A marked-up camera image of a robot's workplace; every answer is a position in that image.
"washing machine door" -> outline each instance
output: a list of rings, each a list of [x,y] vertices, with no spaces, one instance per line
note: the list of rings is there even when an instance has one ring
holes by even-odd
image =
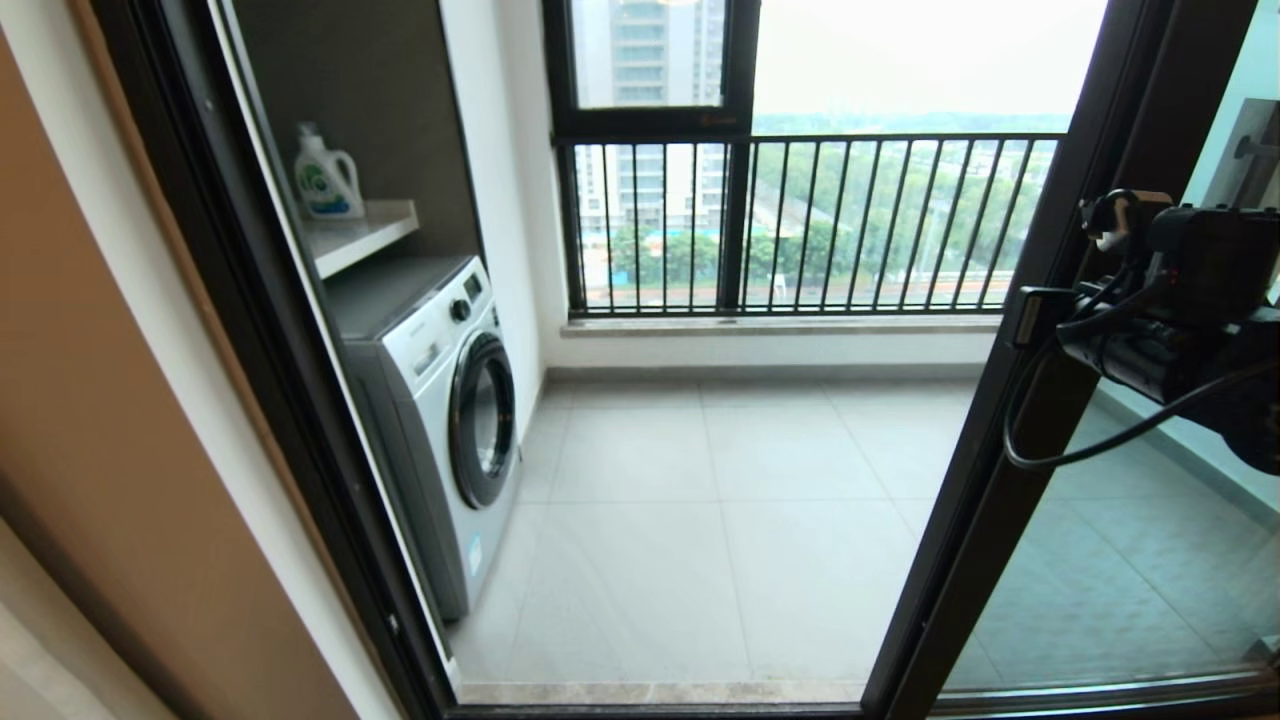
[[[516,386],[502,340],[480,332],[458,359],[449,397],[449,461],[471,507],[502,493],[516,460]]]

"balcony railing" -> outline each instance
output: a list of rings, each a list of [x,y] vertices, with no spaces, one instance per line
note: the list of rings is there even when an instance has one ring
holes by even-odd
[[[561,143],[571,315],[996,313],[1061,138]]]

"front-loading washing machine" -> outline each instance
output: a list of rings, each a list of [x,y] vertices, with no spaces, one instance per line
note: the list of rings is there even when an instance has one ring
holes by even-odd
[[[325,283],[411,561],[444,620],[493,565],[518,473],[516,392],[476,258],[376,258]]]

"overcast sky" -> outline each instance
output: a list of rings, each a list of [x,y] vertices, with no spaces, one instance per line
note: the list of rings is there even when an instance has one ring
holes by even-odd
[[[1105,0],[764,0],[756,113],[1075,109]]]

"shelf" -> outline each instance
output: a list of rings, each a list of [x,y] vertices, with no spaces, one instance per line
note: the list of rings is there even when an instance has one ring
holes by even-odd
[[[302,241],[311,247],[316,272],[332,277],[417,229],[412,200],[366,200],[365,217],[351,220],[302,220]]]

